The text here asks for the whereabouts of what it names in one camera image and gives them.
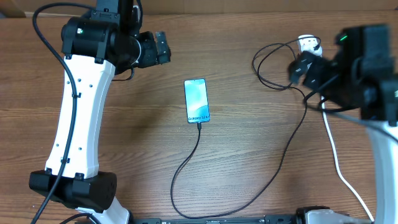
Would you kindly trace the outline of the black smartphone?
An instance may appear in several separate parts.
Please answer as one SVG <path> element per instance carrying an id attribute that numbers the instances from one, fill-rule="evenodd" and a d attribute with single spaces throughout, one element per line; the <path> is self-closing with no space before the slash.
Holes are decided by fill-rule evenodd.
<path id="1" fill-rule="evenodd" d="M 188 123 L 209 122 L 210 108 L 205 79 L 185 80 L 184 90 Z"/>

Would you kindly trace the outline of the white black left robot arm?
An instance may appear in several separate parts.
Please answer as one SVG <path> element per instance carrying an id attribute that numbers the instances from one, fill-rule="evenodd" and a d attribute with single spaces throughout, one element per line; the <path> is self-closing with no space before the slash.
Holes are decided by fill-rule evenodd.
<path id="1" fill-rule="evenodd" d="M 140 1 L 98 1 L 63 26 L 55 52 L 65 71 L 58 128 L 29 186 L 93 223 L 134 221 L 116 198 L 116 175 L 99 170 L 98 139 L 106 95 L 119 74 L 170 62 L 165 33 L 142 32 L 142 20 Z"/>

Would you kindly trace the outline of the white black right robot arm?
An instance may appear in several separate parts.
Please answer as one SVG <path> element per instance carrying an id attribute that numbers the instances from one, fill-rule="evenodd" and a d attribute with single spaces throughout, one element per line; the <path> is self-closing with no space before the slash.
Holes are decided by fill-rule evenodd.
<path id="1" fill-rule="evenodd" d="M 331 60 L 302 52 L 288 67 L 289 79 L 320 94 L 337 109 L 314 109 L 366 127 L 373 147 L 376 181 L 374 223 L 397 223 L 397 74 L 389 26 L 344 28 Z"/>

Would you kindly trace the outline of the white charger adapter plug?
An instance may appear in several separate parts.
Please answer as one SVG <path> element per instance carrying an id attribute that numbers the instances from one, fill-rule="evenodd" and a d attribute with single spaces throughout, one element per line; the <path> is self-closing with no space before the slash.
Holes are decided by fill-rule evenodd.
<path id="1" fill-rule="evenodd" d="M 323 49 L 320 44 L 298 44 L 300 55 L 304 52 L 310 52 L 317 57 L 322 57 Z"/>

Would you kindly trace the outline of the white power strip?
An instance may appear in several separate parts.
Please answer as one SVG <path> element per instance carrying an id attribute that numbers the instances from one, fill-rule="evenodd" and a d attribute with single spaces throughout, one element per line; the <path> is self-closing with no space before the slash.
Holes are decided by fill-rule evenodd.
<path id="1" fill-rule="evenodd" d="M 298 36 L 298 44 L 320 44 L 320 41 L 314 35 L 305 34 Z"/>

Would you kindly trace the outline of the brown cardboard backdrop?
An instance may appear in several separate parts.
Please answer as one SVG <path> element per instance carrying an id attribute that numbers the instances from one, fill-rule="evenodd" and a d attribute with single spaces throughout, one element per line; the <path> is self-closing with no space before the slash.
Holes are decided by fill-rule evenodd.
<path id="1" fill-rule="evenodd" d="M 95 0 L 1 0 L 1 13 L 8 17 L 25 17 L 38 7 L 53 2 L 74 2 L 96 6 Z M 397 9 L 397 0 L 143 0 L 141 3 L 145 15 Z M 80 15 L 83 12 L 82 8 L 66 6 L 45 11 L 48 14 L 59 15 Z"/>

